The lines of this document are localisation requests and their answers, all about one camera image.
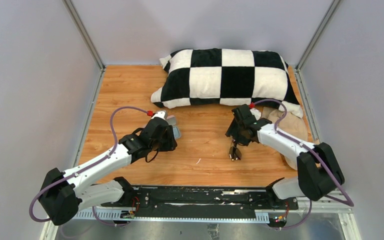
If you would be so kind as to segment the pink glasses case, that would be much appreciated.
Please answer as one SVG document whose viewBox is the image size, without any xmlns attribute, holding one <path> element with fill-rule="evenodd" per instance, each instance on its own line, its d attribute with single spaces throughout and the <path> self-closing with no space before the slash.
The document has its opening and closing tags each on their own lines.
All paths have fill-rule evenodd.
<svg viewBox="0 0 384 240">
<path fill-rule="evenodd" d="M 174 115 L 169 115 L 166 119 L 167 123 L 172 126 L 172 131 L 173 131 L 173 136 L 177 140 L 179 139 L 182 135 L 180 132 L 179 127 L 177 126 L 177 119 Z"/>
</svg>

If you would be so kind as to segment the dark aviator sunglasses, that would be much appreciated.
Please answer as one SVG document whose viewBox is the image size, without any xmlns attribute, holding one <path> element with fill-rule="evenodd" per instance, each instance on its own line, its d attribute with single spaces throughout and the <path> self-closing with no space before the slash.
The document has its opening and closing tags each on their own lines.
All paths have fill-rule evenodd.
<svg viewBox="0 0 384 240">
<path fill-rule="evenodd" d="M 232 161 L 240 161 L 242 158 L 242 153 L 238 149 L 238 143 L 235 140 L 231 141 L 228 155 Z"/>
</svg>

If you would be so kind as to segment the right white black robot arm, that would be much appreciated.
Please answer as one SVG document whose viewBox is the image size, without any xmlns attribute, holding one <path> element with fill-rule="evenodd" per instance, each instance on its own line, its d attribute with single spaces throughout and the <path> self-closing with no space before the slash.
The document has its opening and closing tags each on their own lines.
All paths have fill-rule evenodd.
<svg viewBox="0 0 384 240">
<path fill-rule="evenodd" d="M 281 130 L 277 122 L 256 118 L 257 113 L 252 105 L 234 108 L 226 136 L 232 139 L 229 155 L 234 160 L 240 159 L 237 145 L 248 146 L 254 142 L 282 154 L 287 164 L 297 171 L 297 177 L 281 178 L 266 187 L 265 201 L 270 208 L 278 209 L 286 199 L 295 197 L 318 201 L 329 197 L 331 191 L 341 189 L 345 177 L 329 144 L 296 138 Z"/>
</svg>

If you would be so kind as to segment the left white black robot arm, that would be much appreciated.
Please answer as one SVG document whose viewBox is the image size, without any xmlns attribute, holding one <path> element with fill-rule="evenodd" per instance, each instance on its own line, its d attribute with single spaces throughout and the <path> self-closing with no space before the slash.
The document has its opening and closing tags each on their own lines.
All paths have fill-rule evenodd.
<svg viewBox="0 0 384 240">
<path fill-rule="evenodd" d="M 153 151 L 174 151 L 179 136 L 176 125 L 152 117 L 144 128 L 125 135 L 113 148 L 88 162 L 63 171 L 51 169 L 44 177 L 38 201 L 56 226 L 67 223 L 79 211 L 101 204 L 129 206 L 134 201 L 134 189 L 124 177 L 107 183 L 96 182 L 137 160 L 147 160 Z"/>
</svg>

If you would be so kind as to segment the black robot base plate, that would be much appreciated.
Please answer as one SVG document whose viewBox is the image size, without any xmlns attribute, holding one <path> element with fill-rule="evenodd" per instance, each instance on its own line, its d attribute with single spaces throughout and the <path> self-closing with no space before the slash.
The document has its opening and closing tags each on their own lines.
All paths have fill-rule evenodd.
<svg viewBox="0 0 384 240">
<path fill-rule="evenodd" d="M 283 215 L 299 208 L 293 197 L 275 201 L 265 187 L 131 185 L 123 177 L 115 180 L 127 191 L 104 206 L 130 209 L 137 218 L 264 223 L 261 213 Z"/>
</svg>

